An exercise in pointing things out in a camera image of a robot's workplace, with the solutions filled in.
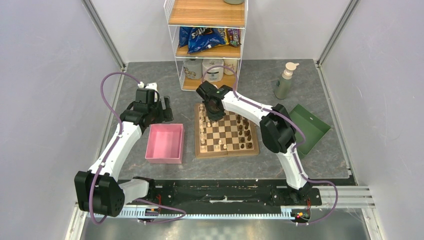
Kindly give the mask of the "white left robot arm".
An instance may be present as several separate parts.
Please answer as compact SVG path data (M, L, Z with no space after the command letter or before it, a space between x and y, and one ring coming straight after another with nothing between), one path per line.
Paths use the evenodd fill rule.
M170 98L160 98L157 83L139 84L135 101L118 116L118 124L110 142L87 171L79 171L74 178L77 204L91 216L118 216L124 205L140 199L152 204L157 191L154 181L134 177L119 183L119 173L128 154L145 130L154 124L173 120Z

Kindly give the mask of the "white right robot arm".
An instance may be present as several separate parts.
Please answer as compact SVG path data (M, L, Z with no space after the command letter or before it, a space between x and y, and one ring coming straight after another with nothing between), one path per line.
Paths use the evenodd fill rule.
M296 149L296 132L300 129L290 119L283 105L262 104L239 94L227 85L217 88L208 81L201 83L196 92L202 98L211 120L222 119L225 111L228 111L259 126L263 144L277 155L285 172L289 200L300 205L309 198L312 186Z

